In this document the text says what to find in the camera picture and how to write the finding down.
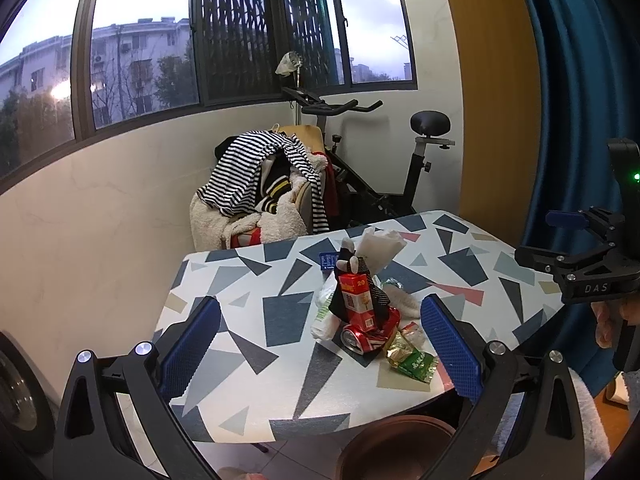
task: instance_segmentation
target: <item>sky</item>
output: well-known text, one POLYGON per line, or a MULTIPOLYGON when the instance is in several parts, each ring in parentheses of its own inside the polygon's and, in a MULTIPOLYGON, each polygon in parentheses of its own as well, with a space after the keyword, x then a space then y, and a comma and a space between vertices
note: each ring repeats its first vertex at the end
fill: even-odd
MULTIPOLYGON (((0 64, 20 54, 35 41, 65 36, 73 31, 79 0, 28 0, 0 43, 0 64)), ((333 12, 333 2, 329 1, 333 12)), ((409 52, 391 39, 405 34, 400 0, 342 0, 349 22, 347 35, 354 64, 365 64, 373 72, 404 75, 409 52)), ((94 28, 112 23, 135 23, 139 18, 159 20, 189 17, 189 0, 97 0, 94 28)), ((335 19, 332 23, 338 47, 335 19)))

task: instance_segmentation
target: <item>window pane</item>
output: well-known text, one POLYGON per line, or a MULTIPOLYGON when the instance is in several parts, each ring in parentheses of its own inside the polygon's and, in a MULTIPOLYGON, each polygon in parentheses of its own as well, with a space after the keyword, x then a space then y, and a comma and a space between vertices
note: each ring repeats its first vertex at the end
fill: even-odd
POLYGON ((334 0, 285 0, 291 47, 302 56, 302 85, 344 83, 334 0))
POLYGON ((91 81, 96 128, 197 103, 189 0, 97 0, 91 81))
POLYGON ((411 80, 400 0, 342 0, 354 83, 411 80))
POLYGON ((279 91, 268 0, 204 0, 209 99, 279 91))
POLYGON ((69 60, 79 0, 27 0, 0 43, 0 177, 74 138, 69 60))

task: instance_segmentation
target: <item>marble tile wall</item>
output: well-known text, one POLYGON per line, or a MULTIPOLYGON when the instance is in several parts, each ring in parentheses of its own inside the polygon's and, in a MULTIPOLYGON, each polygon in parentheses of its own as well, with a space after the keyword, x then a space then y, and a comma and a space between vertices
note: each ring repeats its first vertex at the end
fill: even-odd
POLYGON ((417 91, 363 92, 329 96, 337 104, 358 99, 384 105, 369 114, 344 114, 327 119, 327 133, 341 134, 338 154, 379 192, 402 193, 414 152, 411 115, 438 110, 451 120, 450 150, 427 148, 431 173, 422 174, 415 196, 418 211, 444 209, 456 213, 460 200, 463 154, 463 103, 458 46, 447 0, 405 0, 414 42, 417 91))
POLYGON ((75 152, 0 196, 0 330, 46 393, 77 352, 149 338, 185 254, 189 203, 225 137, 291 122, 289 104, 230 108, 127 132, 75 152))

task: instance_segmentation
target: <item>hand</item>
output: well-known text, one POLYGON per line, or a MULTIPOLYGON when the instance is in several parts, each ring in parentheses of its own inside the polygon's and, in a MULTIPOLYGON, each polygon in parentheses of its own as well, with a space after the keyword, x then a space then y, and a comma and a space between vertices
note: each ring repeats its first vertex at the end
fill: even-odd
MULTIPOLYGON (((604 301, 591 303, 591 309, 596 315, 596 343, 601 348, 611 348, 613 340, 613 322, 609 315, 609 305, 604 301)), ((620 306, 620 316, 631 325, 640 324, 640 294, 624 298, 620 306)))

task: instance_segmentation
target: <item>crushed red can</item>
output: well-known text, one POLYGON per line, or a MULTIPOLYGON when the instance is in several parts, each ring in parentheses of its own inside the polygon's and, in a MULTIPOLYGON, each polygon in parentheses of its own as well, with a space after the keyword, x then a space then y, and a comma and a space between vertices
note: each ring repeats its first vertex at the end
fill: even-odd
POLYGON ((394 333, 394 329, 400 323, 400 312, 398 309, 389 307, 389 318, 381 330, 364 332, 359 327, 352 324, 345 325, 340 334, 342 343, 351 351, 357 354, 366 354, 382 348, 394 333))
POLYGON ((339 276, 338 281, 340 281, 349 325, 353 325, 363 332, 375 330, 376 317, 373 313, 373 301, 371 300, 367 275, 347 273, 339 276))

